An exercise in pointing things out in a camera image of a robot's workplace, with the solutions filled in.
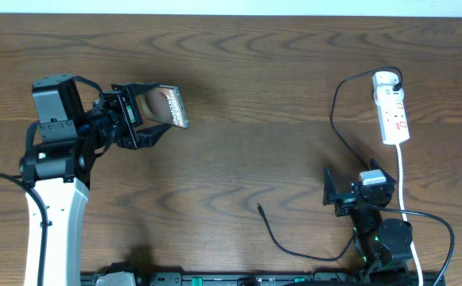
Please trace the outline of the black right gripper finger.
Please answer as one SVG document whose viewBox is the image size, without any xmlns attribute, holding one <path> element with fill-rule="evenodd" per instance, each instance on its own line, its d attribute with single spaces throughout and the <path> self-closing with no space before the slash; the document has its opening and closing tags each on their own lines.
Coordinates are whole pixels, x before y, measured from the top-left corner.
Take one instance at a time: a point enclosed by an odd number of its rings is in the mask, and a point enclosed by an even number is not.
<svg viewBox="0 0 462 286">
<path fill-rule="evenodd" d="M 370 167 L 371 167 L 371 171 L 375 171 L 376 173 L 381 172 L 385 178 L 386 183 L 394 182 L 394 178 L 383 167 L 379 165 L 376 159 L 374 158 L 370 159 Z"/>
<path fill-rule="evenodd" d="M 336 197 L 336 187 L 328 167 L 324 168 L 324 198 L 334 199 Z"/>
</svg>

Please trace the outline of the gold Galaxy smartphone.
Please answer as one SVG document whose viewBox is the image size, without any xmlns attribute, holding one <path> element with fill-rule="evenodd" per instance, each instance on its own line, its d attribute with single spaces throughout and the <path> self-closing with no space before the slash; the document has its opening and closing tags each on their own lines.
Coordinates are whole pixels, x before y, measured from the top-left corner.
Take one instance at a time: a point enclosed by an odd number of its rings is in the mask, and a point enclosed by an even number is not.
<svg viewBox="0 0 462 286">
<path fill-rule="evenodd" d="M 182 129 L 190 126 L 177 87 L 160 85 L 140 94 L 138 98 L 147 119 Z"/>
</svg>

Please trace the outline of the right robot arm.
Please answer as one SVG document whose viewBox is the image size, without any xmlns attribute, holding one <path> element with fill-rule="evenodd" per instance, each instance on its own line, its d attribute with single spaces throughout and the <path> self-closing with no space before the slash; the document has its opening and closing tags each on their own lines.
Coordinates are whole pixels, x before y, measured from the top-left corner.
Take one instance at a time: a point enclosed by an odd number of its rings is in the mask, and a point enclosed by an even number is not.
<svg viewBox="0 0 462 286">
<path fill-rule="evenodd" d="M 395 185 L 396 180 L 374 159 L 371 169 L 361 172 L 348 192 L 339 193 L 329 169 L 324 170 L 323 204 L 333 205 L 337 217 L 351 218 L 365 260 L 365 267 L 356 272 L 356 278 L 365 283 L 393 281 L 409 275 L 406 263 L 413 257 L 410 249 L 413 227 L 402 219 L 384 219 L 379 211 L 391 201 Z"/>
</svg>

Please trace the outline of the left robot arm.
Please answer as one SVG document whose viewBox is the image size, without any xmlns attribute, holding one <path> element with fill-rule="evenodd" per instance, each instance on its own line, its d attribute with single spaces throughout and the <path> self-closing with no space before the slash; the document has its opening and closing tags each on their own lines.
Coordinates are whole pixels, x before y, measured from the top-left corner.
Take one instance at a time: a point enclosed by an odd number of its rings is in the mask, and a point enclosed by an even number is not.
<svg viewBox="0 0 462 286">
<path fill-rule="evenodd" d="M 27 285 L 80 284 L 83 214 L 91 169 L 112 145 L 150 148 L 166 123 L 140 129 L 137 97 L 158 83 L 115 83 L 109 91 L 71 74 L 32 85 L 38 121 L 27 130 L 19 163 L 29 209 Z"/>
</svg>

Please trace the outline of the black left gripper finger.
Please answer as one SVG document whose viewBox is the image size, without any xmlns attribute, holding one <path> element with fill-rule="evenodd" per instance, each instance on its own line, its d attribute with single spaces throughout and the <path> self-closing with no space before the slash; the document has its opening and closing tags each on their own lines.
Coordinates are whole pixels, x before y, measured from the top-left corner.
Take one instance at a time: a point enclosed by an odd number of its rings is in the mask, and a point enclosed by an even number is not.
<svg viewBox="0 0 462 286">
<path fill-rule="evenodd" d="M 138 148 L 141 149 L 154 147 L 162 135 L 171 127 L 171 125 L 163 123 L 138 131 Z"/>
<path fill-rule="evenodd" d="M 150 92 L 151 90 L 159 87 L 161 84 L 158 82 L 154 83 L 131 83 L 130 84 L 130 96 L 132 98 L 135 98 L 139 95 L 146 94 Z"/>
</svg>

